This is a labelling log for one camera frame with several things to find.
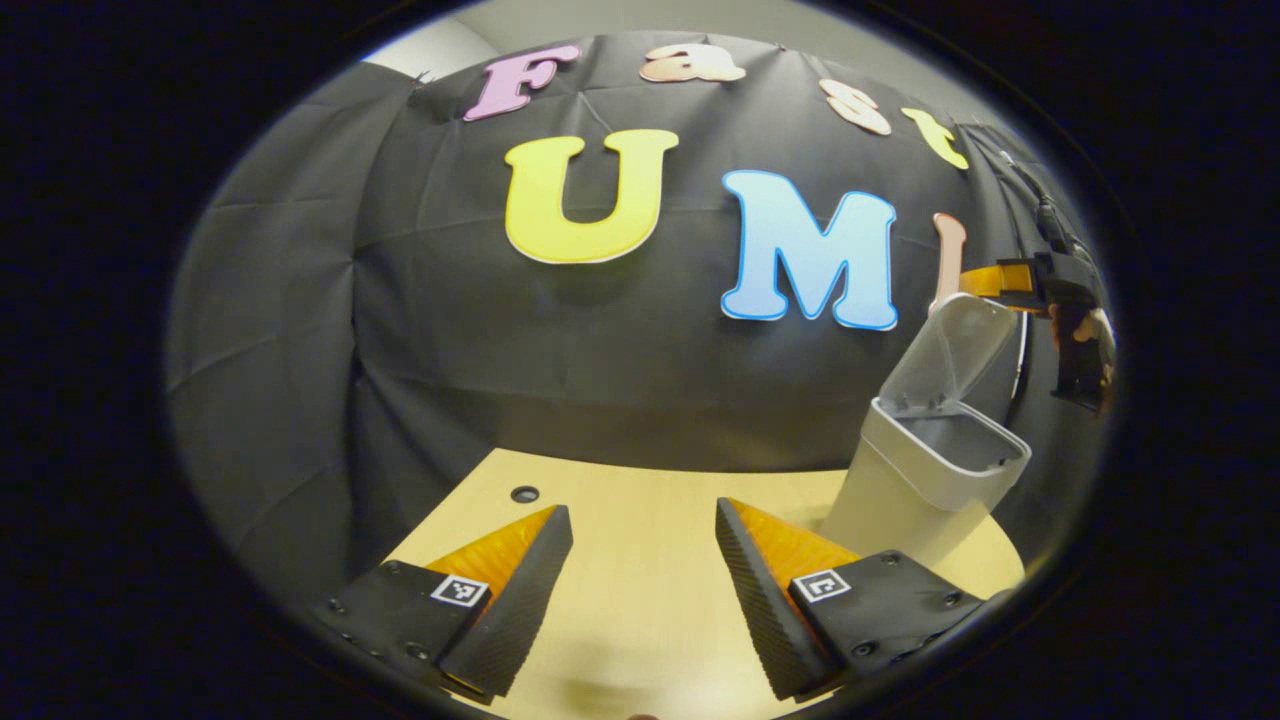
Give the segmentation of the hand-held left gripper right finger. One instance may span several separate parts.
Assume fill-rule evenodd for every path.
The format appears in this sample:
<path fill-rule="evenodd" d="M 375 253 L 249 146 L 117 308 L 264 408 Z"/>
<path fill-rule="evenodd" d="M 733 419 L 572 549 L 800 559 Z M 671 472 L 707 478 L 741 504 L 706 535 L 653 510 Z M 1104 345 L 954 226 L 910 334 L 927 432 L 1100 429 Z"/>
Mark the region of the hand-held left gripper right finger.
<path fill-rule="evenodd" d="M 861 684 L 986 607 L 906 553 L 860 556 L 731 497 L 716 502 L 716 541 L 778 700 Z"/>

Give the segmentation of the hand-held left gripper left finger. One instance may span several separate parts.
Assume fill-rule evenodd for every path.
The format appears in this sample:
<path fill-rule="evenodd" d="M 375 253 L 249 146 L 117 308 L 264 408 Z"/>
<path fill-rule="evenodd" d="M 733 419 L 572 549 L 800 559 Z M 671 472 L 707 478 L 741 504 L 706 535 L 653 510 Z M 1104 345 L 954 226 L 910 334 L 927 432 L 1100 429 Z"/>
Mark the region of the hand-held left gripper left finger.
<path fill-rule="evenodd" d="M 388 560 L 315 605 L 315 618 L 413 683 L 470 700 L 509 693 L 573 546 L 554 505 L 426 565 Z"/>

